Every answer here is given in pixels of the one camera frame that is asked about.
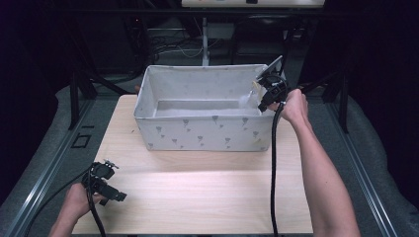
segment light wooden tabletop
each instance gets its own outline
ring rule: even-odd
[[[122,96],[96,161],[119,169],[108,184],[124,201],[96,205],[108,234],[267,234],[271,149],[266,152],[148,151],[133,117],[136,96]],[[280,233],[312,233],[299,149],[291,125],[277,131],[276,215]],[[74,234],[99,233],[92,214]]]
[[[325,0],[258,0],[248,4],[246,0],[182,0],[183,7],[203,8],[322,8]]]

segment dark background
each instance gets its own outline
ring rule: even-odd
[[[44,4],[48,1],[0,3],[1,202],[51,124],[57,109],[54,95],[69,85],[75,71],[70,58],[80,59],[62,23],[41,10]],[[313,82],[336,71],[351,52],[350,96],[381,138],[388,171],[400,192],[419,207],[418,11],[408,3],[390,0],[329,0],[325,11],[361,15],[356,21],[319,21],[299,82]],[[129,41],[113,49],[128,48],[135,60],[138,52]],[[95,65],[95,56],[83,60]]]

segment black cord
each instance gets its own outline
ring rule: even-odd
[[[272,180],[271,180],[271,220],[274,236],[278,236],[277,218],[275,216],[275,182],[277,178],[277,126],[284,103],[280,103],[274,115],[272,124]]]
[[[98,212],[96,211],[95,203],[93,202],[92,190],[91,190],[91,184],[90,184],[91,170],[92,169],[89,169],[88,177],[87,177],[87,184],[88,184],[87,185],[87,200],[89,201],[90,211],[92,212],[93,217],[95,218],[96,224],[98,225],[99,231],[101,232],[101,236],[106,237],[104,225],[102,224],[101,218],[99,217]]]
[[[67,184],[65,184],[64,186],[62,186],[59,190],[57,190],[54,194],[51,195],[51,197],[49,197],[45,203],[37,210],[37,212],[35,213],[34,217],[31,219],[31,222],[29,223],[25,236],[29,235],[29,232],[31,230],[32,225],[34,224],[35,220],[37,219],[38,215],[40,215],[41,211],[46,207],[47,204],[49,204],[49,202],[55,198],[56,195],[58,195],[65,187],[69,186],[70,184],[72,184],[75,180],[77,180],[78,178],[80,178],[82,175],[86,174],[86,172],[88,172],[89,170],[91,170],[92,166],[89,166],[89,168],[85,171],[83,171],[82,173],[80,173],[79,175],[77,175],[74,179],[72,179],[71,181],[69,181]]]

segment storage bin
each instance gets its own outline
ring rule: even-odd
[[[274,112],[258,110],[267,65],[148,66],[134,117],[148,150],[265,151]]]

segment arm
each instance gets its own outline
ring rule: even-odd
[[[360,236],[348,191],[308,120],[305,95],[289,93],[282,117],[295,130],[311,222],[318,236]]]
[[[95,203],[102,198],[102,196],[93,195]],[[83,185],[80,183],[72,185],[67,191],[64,204],[48,236],[70,236],[77,220],[89,210],[89,202]]]

